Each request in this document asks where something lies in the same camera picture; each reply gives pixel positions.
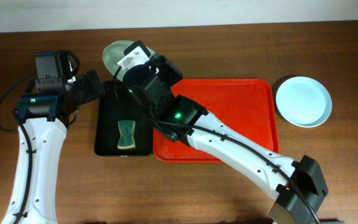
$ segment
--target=green sponge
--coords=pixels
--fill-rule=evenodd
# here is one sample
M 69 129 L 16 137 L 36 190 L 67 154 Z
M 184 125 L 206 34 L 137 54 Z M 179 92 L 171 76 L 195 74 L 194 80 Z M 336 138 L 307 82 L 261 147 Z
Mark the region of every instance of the green sponge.
M 118 121 L 120 138 L 118 140 L 118 149 L 135 148 L 135 121 L 122 120 Z

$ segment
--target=wooden table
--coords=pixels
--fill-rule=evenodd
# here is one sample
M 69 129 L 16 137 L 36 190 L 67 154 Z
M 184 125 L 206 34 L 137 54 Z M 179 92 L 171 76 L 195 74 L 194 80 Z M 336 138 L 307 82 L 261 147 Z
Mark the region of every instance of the wooden table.
M 137 39 L 165 54 L 187 78 L 260 77 L 273 85 L 286 75 L 303 75 L 321 82 L 333 99 L 330 118 L 308 129 L 277 115 L 281 153 L 296 160 L 307 154 L 320 163 L 329 187 L 320 218 L 358 224 L 358 21 L 0 34 L 0 97 L 35 70 L 35 52 L 70 49 L 80 58 L 82 72 L 96 69 L 109 80 L 112 75 L 101 59 L 105 46 Z M 3 104 L 3 125 L 15 126 L 10 110 L 23 89 Z M 68 130 L 58 170 L 59 223 L 219 223 L 268 217 L 273 201 L 225 164 L 97 156 L 98 103 L 84 105 Z M 0 131 L 0 221 L 17 155 L 17 133 Z

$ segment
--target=round plate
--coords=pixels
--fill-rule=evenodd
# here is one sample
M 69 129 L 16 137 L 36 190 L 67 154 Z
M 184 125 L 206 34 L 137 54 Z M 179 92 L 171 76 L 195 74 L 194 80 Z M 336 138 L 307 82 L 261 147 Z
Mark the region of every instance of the round plate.
M 104 66 L 109 70 L 109 72 L 114 75 L 118 69 L 117 62 L 119 62 L 124 55 L 124 50 L 127 49 L 134 42 L 131 40 L 118 40 L 110 44 L 103 50 L 103 63 Z M 150 54 L 153 55 L 154 51 L 150 48 L 147 48 L 150 51 Z M 126 71 L 120 71 L 117 75 L 118 80 L 122 80 Z
M 304 128 L 323 124 L 333 108 L 327 89 L 308 77 L 294 77 L 283 82 L 277 90 L 276 105 L 288 122 Z

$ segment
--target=tray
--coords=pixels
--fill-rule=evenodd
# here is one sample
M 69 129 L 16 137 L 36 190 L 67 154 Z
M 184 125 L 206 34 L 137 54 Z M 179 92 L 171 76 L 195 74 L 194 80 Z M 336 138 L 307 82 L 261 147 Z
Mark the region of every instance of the tray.
M 205 106 L 218 119 L 257 144 L 279 152 L 270 85 L 258 78 L 184 79 L 172 87 Z M 214 156 L 170 142 L 154 130 L 154 155 L 164 162 L 221 162 Z

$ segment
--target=black tray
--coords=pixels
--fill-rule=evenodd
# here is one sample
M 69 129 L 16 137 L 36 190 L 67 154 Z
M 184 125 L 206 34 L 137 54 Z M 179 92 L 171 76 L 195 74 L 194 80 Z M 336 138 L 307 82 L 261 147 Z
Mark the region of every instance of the black tray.
M 100 98 L 98 127 L 94 152 L 99 156 L 148 156 L 153 151 L 153 126 L 141 113 L 128 89 L 117 81 L 117 100 L 113 81 L 103 83 L 106 96 Z M 135 149 L 118 149 L 120 138 L 118 121 L 133 120 L 135 124 Z

